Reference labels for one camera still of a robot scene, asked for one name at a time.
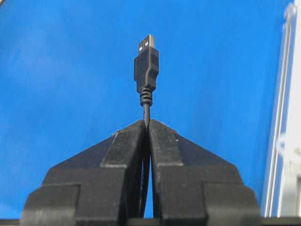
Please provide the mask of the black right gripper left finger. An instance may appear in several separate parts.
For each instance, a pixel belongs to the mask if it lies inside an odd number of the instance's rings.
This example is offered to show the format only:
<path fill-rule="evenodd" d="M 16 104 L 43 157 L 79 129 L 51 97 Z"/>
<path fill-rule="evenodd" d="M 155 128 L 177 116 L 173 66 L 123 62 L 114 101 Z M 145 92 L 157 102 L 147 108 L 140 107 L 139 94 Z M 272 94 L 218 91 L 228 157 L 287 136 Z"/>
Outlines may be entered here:
<path fill-rule="evenodd" d="M 143 214 L 142 120 L 51 167 L 25 203 L 23 226 L 119 226 Z"/>

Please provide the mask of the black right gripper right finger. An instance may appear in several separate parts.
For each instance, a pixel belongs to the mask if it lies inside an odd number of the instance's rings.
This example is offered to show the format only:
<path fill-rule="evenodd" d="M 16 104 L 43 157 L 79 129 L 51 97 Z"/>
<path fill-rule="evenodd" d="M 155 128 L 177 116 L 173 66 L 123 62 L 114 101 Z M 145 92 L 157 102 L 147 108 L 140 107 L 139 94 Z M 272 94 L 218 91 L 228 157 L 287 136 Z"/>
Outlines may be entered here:
<path fill-rule="evenodd" d="M 154 217 L 162 225 L 260 225 L 254 191 L 235 165 L 156 120 L 149 136 Z"/>

